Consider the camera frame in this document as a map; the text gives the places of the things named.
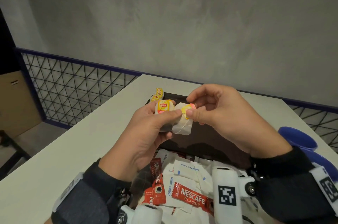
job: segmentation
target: floor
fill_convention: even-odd
[[[42,122],[14,138],[14,140],[30,156],[34,156],[66,131],[66,129]],[[14,153],[15,150],[12,147],[0,146],[0,166],[2,166]],[[24,162],[25,160],[21,158],[21,160],[11,169],[11,172]]]

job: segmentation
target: blue cup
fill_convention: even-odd
[[[313,138],[295,128],[283,126],[279,128],[278,133],[292,146],[307,148],[309,150],[315,150],[318,147],[317,142]]]
[[[306,148],[301,148],[301,150],[306,154],[311,162],[315,162],[325,167],[327,174],[331,177],[333,182],[338,181],[338,170],[329,160],[312,150]]]

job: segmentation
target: white table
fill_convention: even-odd
[[[199,85],[142,75],[0,182],[0,223],[46,221],[58,196],[116,142],[134,111],[156,87],[188,95]],[[338,155],[281,99],[242,93],[275,129],[297,128],[318,143],[316,152],[338,166]]]

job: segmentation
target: person's right hand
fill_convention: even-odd
[[[290,144],[266,122],[234,88],[206,84],[187,97],[196,110],[187,116],[212,126],[220,135],[256,158],[270,158],[292,150]]]

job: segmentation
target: wire mesh panel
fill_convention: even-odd
[[[338,152],[338,114],[291,105],[289,107]]]
[[[73,126],[137,76],[22,53],[47,119]]]

